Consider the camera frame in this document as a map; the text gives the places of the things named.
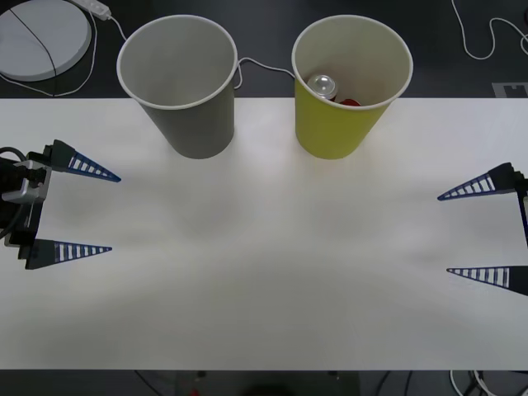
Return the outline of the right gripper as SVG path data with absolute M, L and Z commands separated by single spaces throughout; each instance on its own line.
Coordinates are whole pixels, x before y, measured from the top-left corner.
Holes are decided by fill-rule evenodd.
M 521 222 L 525 240 L 528 243 L 527 179 L 522 172 L 516 171 L 511 163 L 503 163 L 494 167 L 484 174 L 440 194 L 437 199 L 445 201 L 476 196 L 504 195 L 514 192 L 517 193 Z M 468 280 L 527 296 L 527 266 L 453 267 L 447 268 L 446 271 Z

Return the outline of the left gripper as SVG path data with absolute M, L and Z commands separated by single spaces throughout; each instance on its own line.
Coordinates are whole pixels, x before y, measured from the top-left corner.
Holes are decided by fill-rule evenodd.
M 19 260 L 26 260 L 26 270 L 112 251 L 107 246 L 38 239 L 37 234 L 52 169 L 109 182 L 120 182 L 120 177 L 57 139 L 42 154 L 9 153 L 15 157 L 4 159 L 4 244 L 17 250 Z

